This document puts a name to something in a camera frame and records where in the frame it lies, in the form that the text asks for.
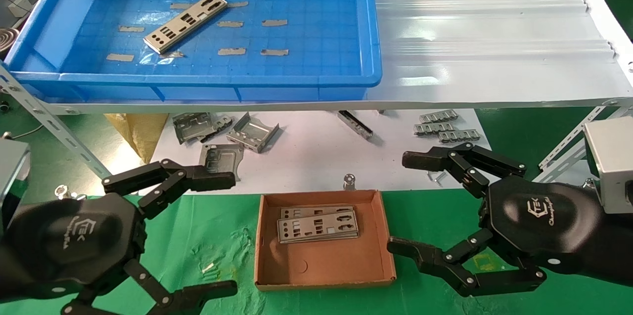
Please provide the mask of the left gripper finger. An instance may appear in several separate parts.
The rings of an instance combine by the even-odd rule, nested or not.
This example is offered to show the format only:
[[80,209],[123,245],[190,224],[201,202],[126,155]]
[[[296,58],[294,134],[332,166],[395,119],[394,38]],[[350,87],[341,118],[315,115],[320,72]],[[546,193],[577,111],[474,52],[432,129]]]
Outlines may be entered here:
[[154,187],[138,201],[138,209],[147,220],[155,218],[186,191],[226,190],[235,185],[233,172],[211,173],[204,166],[183,166],[170,159],[152,162],[102,180],[106,193],[121,196]]

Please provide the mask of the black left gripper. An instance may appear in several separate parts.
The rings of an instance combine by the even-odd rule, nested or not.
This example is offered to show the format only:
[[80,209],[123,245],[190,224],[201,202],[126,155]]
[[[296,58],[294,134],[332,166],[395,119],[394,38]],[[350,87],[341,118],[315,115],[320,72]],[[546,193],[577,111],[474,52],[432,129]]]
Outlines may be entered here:
[[199,315],[206,302],[237,294],[234,280],[167,292],[138,261],[146,237],[140,211],[119,195],[22,205],[1,238],[1,300],[79,293],[62,315],[113,315],[92,303],[131,277],[155,301],[148,315]]

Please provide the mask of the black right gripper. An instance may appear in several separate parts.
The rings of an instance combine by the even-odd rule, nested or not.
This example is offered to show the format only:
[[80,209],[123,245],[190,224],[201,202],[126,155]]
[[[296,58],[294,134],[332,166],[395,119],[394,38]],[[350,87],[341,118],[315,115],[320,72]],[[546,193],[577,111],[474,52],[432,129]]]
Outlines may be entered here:
[[[461,297],[533,292],[547,279],[539,267],[632,285],[632,216],[606,213],[594,190],[525,180],[524,164],[473,143],[405,151],[402,165],[447,172],[475,198],[485,197],[480,225],[491,231],[479,230],[447,251],[400,237],[387,241],[391,254],[410,258],[418,272],[440,277]],[[481,171],[503,179],[489,186]],[[464,268],[488,246],[516,269]]]

